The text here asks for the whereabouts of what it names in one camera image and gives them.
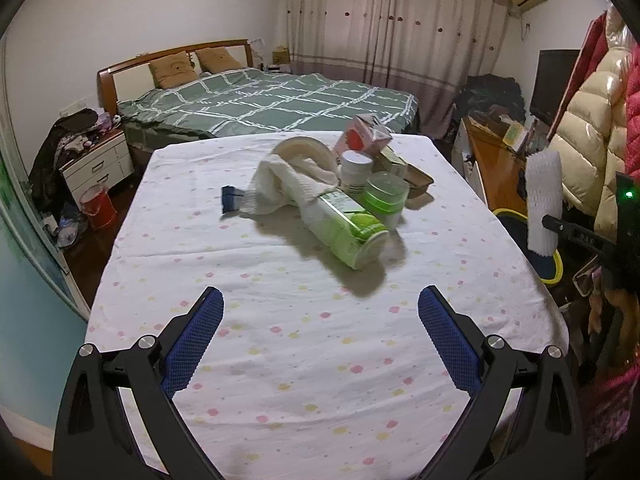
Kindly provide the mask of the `clothes on nightstand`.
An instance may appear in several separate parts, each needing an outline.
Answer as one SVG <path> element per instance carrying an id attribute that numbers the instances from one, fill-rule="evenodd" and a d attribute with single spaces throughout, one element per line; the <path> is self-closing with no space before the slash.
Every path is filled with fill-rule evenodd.
<path id="1" fill-rule="evenodd" d="M 32 201 L 40 214 L 61 217 L 63 207 L 73 201 L 61 168 L 85 154 L 87 142 L 98 142 L 112 129 L 110 114 L 99 115 L 92 108 L 58 118 L 41 144 L 28 176 Z"/>

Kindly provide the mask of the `blue silver foil wrapper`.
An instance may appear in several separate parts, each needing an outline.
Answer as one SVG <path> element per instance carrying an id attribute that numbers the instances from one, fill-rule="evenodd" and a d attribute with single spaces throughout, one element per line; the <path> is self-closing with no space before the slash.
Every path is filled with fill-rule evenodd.
<path id="1" fill-rule="evenodd" d="M 246 191 L 232 185 L 225 185 L 220 190 L 221 212 L 224 216 L 244 214 Z"/>

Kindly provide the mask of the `green cylindrical canister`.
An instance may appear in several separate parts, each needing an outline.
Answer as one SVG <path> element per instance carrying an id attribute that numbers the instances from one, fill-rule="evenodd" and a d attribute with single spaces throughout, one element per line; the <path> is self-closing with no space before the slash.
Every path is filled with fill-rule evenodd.
<path id="1" fill-rule="evenodd" d="M 390 232 L 342 190 L 323 193 L 299 207 L 306 227 L 352 270 L 378 260 Z"/>

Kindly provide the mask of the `brown cardboard tray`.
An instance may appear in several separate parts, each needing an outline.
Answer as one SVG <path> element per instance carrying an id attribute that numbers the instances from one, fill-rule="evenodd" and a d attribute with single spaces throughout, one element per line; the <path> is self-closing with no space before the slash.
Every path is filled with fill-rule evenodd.
<path id="1" fill-rule="evenodd" d="M 420 168 L 411 164 L 407 165 L 404 180 L 409 187 L 409 200 L 424 195 L 428 191 L 428 188 L 434 183 L 434 179 L 429 174 L 426 174 Z"/>

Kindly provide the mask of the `white cloth towel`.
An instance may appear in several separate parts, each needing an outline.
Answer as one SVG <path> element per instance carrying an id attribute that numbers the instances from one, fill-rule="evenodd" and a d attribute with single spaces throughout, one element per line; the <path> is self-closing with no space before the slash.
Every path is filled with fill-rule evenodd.
<path id="1" fill-rule="evenodd" d="M 295 155 L 285 160 L 277 154 L 265 157 L 257 166 L 240 201 L 239 211 L 247 216 L 272 214 L 288 206 L 304 206 L 338 185 L 335 160 L 315 160 Z"/>

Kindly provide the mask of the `white supplement bottle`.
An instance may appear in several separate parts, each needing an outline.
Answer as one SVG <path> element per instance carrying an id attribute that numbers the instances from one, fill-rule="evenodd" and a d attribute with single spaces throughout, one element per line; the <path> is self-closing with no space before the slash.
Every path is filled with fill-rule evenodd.
<path id="1" fill-rule="evenodd" d="M 363 152 L 347 150 L 341 154 L 340 179 L 342 189 L 349 195 L 363 191 L 372 174 L 373 158 Z"/>

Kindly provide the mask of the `pinkish window curtain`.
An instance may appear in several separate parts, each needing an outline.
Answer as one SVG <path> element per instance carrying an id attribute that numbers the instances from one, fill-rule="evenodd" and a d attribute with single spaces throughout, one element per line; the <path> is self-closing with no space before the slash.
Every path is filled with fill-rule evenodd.
<path id="1" fill-rule="evenodd" d="M 286 0 L 295 73 L 413 94 L 419 130 L 445 135 L 469 77 L 492 72 L 511 0 Z"/>

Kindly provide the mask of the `pink strawberry milk carton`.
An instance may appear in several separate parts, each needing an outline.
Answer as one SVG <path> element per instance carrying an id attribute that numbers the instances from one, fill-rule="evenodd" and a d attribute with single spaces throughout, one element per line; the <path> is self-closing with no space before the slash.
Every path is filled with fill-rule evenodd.
<path id="1" fill-rule="evenodd" d="M 355 151 L 375 158 L 390 141 L 393 133 L 375 114 L 358 114 L 348 123 L 334 145 L 333 153 L 340 157 L 344 151 Z"/>

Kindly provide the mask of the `red bucket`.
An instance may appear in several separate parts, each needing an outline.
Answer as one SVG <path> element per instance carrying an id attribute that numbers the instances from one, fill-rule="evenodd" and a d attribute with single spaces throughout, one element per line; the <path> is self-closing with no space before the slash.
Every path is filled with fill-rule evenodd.
<path id="1" fill-rule="evenodd" d="M 108 196 L 108 189 L 103 184 L 93 185 L 80 196 L 79 208 L 88 218 L 94 230 L 102 230 L 117 219 L 117 211 Z"/>

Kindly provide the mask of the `pile of dark clothes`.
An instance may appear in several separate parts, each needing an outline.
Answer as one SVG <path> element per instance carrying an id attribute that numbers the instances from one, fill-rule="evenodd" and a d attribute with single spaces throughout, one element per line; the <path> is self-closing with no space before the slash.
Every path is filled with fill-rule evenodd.
<path id="1" fill-rule="evenodd" d="M 493 74 L 469 76 L 454 98 L 451 118 L 456 122 L 473 112 L 488 113 L 491 107 L 500 106 L 517 122 L 525 120 L 525 102 L 518 82 Z"/>

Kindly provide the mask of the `right brown pillow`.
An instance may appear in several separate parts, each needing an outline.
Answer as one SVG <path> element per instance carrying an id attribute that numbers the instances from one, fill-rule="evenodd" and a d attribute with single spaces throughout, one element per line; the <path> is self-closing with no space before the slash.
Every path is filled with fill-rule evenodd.
<path id="1" fill-rule="evenodd" d="M 243 65 L 223 47 L 204 48 L 195 52 L 204 72 L 218 74 L 226 70 L 239 70 Z"/>

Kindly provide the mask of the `left brown pillow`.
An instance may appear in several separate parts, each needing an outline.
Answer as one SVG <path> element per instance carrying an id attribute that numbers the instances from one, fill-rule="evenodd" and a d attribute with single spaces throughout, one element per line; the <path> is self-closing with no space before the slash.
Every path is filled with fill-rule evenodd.
<path id="1" fill-rule="evenodd" d="M 198 73 L 194 70 L 190 55 L 186 51 L 166 55 L 151 61 L 149 62 L 149 69 L 156 88 L 177 88 L 198 79 Z"/>

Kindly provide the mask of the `yellow rimmed trash bin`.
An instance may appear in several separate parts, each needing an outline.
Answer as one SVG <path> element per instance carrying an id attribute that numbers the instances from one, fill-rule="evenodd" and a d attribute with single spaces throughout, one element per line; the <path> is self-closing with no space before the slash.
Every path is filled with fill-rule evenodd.
<path id="1" fill-rule="evenodd" d="M 502 226 L 534 268 L 538 278 L 547 286 L 559 284 L 563 276 L 563 263 L 556 250 L 552 256 L 541 256 L 528 248 L 528 222 L 525 214 L 508 208 L 494 210 Z"/>

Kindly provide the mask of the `brown pillow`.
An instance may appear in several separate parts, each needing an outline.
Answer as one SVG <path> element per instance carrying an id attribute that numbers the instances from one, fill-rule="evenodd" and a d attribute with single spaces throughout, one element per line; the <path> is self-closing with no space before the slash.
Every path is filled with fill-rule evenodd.
<path id="1" fill-rule="evenodd" d="M 204 72 L 218 74 L 226 70 L 239 70 L 243 65 L 223 47 L 204 48 L 195 52 Z"/>
<path id="2" fill-rule="evenodd" d="M 198 73 L 194 70 L 190 55 L 186 51 L 166 55 L 151 61 L 149 62 L 149 69 L 156 88 L 177 88 L 198 79 Z"/>

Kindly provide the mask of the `green checked bed quilt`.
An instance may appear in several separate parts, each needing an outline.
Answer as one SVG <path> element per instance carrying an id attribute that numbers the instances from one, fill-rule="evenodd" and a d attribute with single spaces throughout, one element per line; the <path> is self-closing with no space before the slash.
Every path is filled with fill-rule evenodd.
<path id="1" fill-rule="evenodd" d="M 173 89 L 153 89 L 118 103 L 120 116 L 152 128 L 203 138 L 282 131 L 342 131 L 352 118 L 375 115 L 393 132 L 414 122 L 410 93 L 333 80 L 240 68 Z"/>

